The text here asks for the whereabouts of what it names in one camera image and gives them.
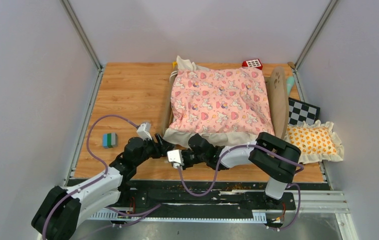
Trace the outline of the orange duck print pillow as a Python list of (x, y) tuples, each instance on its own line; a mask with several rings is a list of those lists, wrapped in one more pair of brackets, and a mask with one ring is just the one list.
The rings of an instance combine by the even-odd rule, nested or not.
[(344, 160), (344, 146), (337, 133), (333, 132), (333, 127), (331, 121), (321, 123), (317, 120), (312, 125), (304, 121), (302, 125), (289, 125), (284, 140), (300, 149), (300, 164), (324, 160), (341, 162)]

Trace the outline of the pink unicorn drawstring bag blanket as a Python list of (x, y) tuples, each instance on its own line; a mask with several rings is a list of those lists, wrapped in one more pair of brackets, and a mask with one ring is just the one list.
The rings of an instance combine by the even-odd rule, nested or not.
[(200, 135), (213, 145), (232, 146), (254, 141), (260, 133), (283, 137), (285, 123), (262, 70), (212, 69), (181, 57), (175, 63), (166, 141), (187, 147)]

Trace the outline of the wooden striped pet bed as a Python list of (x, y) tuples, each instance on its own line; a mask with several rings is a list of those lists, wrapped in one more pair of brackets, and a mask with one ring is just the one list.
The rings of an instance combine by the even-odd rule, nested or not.
[[(289, 94), (286, 84), (286, 68), (285, 64), (267, 64), (263, 67), (264, 77), (268, 102), (270, 104), (269, 112), (274, 132), (278, 138), (283, 139), (287, 132), (288, 117), (289, 117)], [(170, 97), (172, 95), (172, 86), (178, 70), (175, 68), (170, 74), (167, 95), (164, 98), (165, 110), (160, 125), (160, 134), (164, 135), (173, 120), (172, 105)]]

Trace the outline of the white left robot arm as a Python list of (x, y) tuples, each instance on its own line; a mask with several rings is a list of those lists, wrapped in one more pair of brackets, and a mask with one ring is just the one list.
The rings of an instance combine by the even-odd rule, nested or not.
[(69, 240), (82, 222), (104, 207), (126, 206), (131, 200), (126, 184), (136, 174), (137, 167), (150, 158), (166, 157), (174, 147), (158, 133), (155, 139), (130, 138), (123, 152), (104, 171), (71, 187), (53, 187), (31, 226), (45, 240)]

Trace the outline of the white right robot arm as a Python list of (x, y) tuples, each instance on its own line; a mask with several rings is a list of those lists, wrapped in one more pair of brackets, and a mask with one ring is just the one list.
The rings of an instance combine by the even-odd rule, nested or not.
[(187, 168), (205, 163), (214, 170), (212, 181), (216, 182), (221, 170), (253, 164), (269, 176), (263, 202), (270, 209), (282, 204), (284, 191), (295, 174), (304, 170), (299, 162), (301, 150), (266, 132), (261, 132), (254, 141), (235, 146), (214, 145), (196, 134), (189, 139), (188, 146), (180, 151), (178, 161), (173, 163), (180, 175)]

